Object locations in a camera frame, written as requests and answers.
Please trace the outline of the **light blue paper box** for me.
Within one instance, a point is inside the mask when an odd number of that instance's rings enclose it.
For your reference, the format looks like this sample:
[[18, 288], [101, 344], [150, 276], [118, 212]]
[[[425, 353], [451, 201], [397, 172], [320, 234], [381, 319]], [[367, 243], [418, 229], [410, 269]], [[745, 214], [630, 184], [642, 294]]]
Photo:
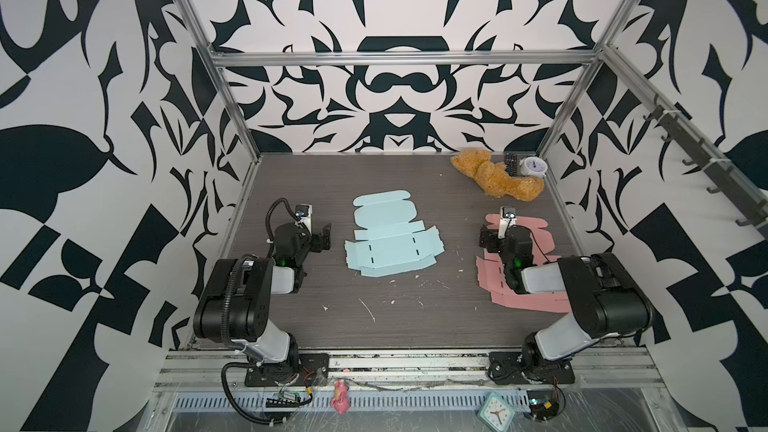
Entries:
[[382, 278], [420, 271], [445, 251], [435, 226], [417, 218], [406, 190], [362, 195], [353, 200], [354, 239], [344, 243], [346, 264], [363, 277]]

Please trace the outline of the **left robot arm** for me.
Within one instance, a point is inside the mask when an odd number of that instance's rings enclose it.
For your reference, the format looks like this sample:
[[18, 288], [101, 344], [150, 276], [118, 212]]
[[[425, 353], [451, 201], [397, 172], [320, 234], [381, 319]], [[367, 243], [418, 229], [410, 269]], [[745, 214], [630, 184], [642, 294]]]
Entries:
[[271, 298], [300, 290], [307, 256], [331, 248], [331, 226], [313, 233], [302, 223], [287, 223], [277, 228], [274, 240], [269, 257], [246, 254], [215, 263], [193, 330], [198, 338], [245, 354], [251, 363], [292, 375], [300, 367], [298, 345], [269, 319]]

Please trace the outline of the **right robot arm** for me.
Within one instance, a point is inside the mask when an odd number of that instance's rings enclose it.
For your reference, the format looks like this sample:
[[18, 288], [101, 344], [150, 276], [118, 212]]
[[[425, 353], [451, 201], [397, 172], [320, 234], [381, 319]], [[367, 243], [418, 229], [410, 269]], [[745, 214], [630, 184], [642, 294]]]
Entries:
[[563, 294], [570, 307], [558, 321], [526, 339], [521, 371], [564, 366], [604, 339], [634, 336], [652, 325], [650, 301], [614, 254], [572, 255], [537, 265], [534, 244], [532, 231], [518, 225], [484, 225], [479, 233], [479, 246], [499, 256], [503, 286], [519, 298]]

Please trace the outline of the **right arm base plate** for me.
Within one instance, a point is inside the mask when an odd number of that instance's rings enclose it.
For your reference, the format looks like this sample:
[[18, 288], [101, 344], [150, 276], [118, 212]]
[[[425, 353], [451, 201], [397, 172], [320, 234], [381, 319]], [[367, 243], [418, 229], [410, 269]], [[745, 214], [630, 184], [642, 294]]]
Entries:
[[497, 385], [549, 384], [576, 382], [570, 359], [549, 361], [522, 352], [491, 352], [488, 378]]

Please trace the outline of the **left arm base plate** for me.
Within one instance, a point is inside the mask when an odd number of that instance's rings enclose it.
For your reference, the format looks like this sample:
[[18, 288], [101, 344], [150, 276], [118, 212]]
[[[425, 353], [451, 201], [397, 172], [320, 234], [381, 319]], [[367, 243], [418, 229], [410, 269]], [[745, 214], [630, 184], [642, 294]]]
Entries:
[[306, 377], [325, 374], [329, 363], [330, 356], [327, 353], [300, 352], [280, 363], [250, 364], [244, 383], [246, 387], [302, 385]]

